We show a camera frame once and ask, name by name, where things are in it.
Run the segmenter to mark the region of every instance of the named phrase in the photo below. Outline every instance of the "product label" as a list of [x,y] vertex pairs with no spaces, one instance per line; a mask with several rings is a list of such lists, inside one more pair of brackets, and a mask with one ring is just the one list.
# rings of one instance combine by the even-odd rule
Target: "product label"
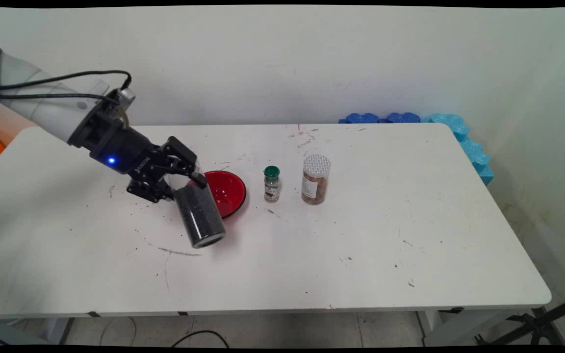
[[302,177],[302,194],[305,194],[311,199],[315,199],[318,192],[318,183],[308,180],[306,177]]
[[278,196],[278,187],[265,187],[265,198],[274,200]]

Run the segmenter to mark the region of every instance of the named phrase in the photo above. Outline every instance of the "white lid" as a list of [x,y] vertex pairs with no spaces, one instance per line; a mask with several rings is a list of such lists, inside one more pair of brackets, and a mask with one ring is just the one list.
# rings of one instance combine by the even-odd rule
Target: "white lid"
[[323,178],[330,171],[330,161],[321,154],[312,154],[305,158],[305,173],[312,178]]

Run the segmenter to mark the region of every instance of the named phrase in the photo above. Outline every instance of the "spice jar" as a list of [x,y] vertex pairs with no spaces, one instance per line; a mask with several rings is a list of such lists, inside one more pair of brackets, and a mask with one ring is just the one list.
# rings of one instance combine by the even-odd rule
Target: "spice jar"
[[302,199],[310,205],[323,203],[326,198],[330,161],[321,154],[305,158],[302,178]]
[[265,174],[265,201],[267,202],[276,202],[280,197],[280,179],[278,178],[280,173],[280,169],[273,165],[263,171]]

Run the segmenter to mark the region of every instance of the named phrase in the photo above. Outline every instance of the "blue foam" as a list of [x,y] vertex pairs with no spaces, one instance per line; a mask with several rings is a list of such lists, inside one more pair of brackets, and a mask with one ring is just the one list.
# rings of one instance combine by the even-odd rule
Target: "blue foam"
[[459,142],[459,144],[462,146],[463,151],[466,153],[466,156],[468,156],[473,167],[475,167],[475,170],[477,170],[478,173],[482,172],[489,163],[489,156],[483,153],[483,147],[469,139],[468,136],[466,136],[462,142]]
[[448,125],[459,142],[463,141],[470,132],[470,128],[463,124],[462,117],[455,114],[433,114],[430,122]]
[[420,117],[413,114],[413,113],[392,113],[389,114],[386,118],[388,123],[419,123]]
[[375,116],[372,113],[365,113],[363,115],[360,114],[350,114],[346,119],[348,124],[367,124],[367,123],[378,123],[379,117]]
[[481,180],[483,181],[485,186],[487,186],[489,182],[494,179],[494,173],[491,171],[489,166],[485,166],[482,172],[479,172],[479,176],[481,177]]

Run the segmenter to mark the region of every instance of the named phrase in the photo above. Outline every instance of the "jar lid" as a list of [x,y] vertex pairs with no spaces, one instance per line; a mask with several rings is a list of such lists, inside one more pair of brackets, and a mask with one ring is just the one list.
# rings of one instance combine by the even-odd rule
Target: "jar lid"
[[275,165],[271,165],[265,168],[265,170],[263,171],[263,174],[265,174],[267,178],[276,178],[278,175],[280,175],[280,173],[281,170],[278,169],[278,167],[276,167]]
[[330,161],[321,154],[312,154],[305,158],[305,173],[312,178],[323,178],[330,170]]

